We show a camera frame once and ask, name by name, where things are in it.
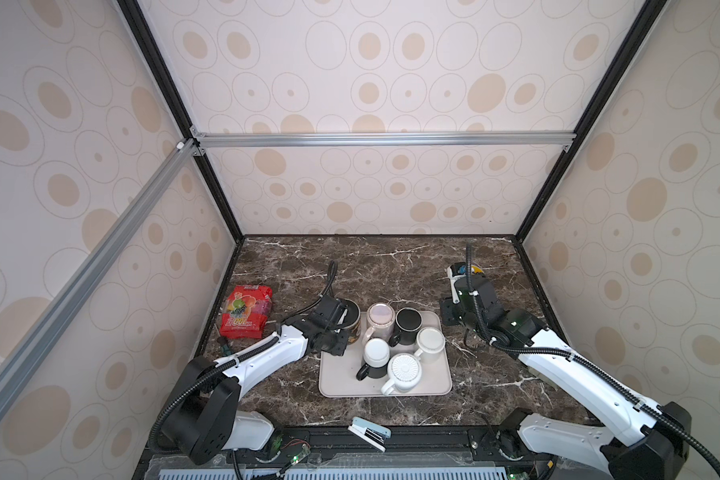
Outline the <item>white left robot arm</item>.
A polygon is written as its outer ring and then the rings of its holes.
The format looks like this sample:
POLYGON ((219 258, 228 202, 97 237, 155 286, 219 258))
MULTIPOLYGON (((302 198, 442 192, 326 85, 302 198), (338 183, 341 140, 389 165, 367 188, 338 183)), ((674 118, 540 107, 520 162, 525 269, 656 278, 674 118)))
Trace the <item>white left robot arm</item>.
POLYGON ((238 411, 239 401, 282 367, 310 353, 340 357, 356 303, 323 295, 310 311, 286 319, 279 330, 230 356, 199 356, 183 369, 150 429, 147 445, 157 454, 182 454, 202 465, 227 450, 271 448, 276 427, 258 412, 238 411))

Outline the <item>black skull mug red inside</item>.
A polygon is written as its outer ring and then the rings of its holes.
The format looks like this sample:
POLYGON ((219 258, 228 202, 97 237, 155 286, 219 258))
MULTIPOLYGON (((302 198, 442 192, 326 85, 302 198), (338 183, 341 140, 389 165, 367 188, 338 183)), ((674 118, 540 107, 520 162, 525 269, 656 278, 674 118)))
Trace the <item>black skull mug red inside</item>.
POLYGON ((360 309, 352 300, 340 299, 344 313, 337 325, 337 336, 342 345, 355 343, 360 336, 360 309))

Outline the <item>black and white mug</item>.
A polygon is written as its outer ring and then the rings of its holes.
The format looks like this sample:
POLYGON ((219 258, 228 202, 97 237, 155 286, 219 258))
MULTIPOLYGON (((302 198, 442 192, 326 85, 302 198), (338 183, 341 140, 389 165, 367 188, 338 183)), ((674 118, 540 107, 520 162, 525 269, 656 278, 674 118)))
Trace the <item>black and white mug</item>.
POLYGON ((387 365, 391 358, 390 346, 379 338, 371 339, 364 346, 363 363, 355 378, 363 381, 367 378, 381 379, 387 375, 387 365))

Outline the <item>blue butterfly mug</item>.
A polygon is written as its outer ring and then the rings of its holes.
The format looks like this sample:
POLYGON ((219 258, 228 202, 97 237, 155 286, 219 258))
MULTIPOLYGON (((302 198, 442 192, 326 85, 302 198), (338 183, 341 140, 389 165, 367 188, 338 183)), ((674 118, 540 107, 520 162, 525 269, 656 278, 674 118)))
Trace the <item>blue butterfly mug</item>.
MULTIPOLYGON (((448 276, 450 278, 465 277, 467 274, 467 265, 465 262, 457 262, 457 263, 451 264, 448 267, 448 271, 449 271, 448 276)), ((476 265, 471 266, 471 271, 475 275, 483 275, 484 274, 483 270, 476 265)))

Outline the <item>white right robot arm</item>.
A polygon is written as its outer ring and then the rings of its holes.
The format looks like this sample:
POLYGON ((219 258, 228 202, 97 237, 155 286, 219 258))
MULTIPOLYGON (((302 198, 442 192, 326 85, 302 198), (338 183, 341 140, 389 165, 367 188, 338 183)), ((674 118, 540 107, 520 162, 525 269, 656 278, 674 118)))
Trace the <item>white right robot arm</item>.
POLYGON ((504 458, 550 454, 614 479, 674 479, 696 451, 720 478, 720 461, 692 436, 692 418, 682 406, 640 394, 576 352, 540 318, 504 309, 488 279, 466 264, 452 265, 447 274, 450 293, 440 301, 447 323, 465 326, 520 361, 600 422, 585 426, 516 408, 496 433, 504 458))

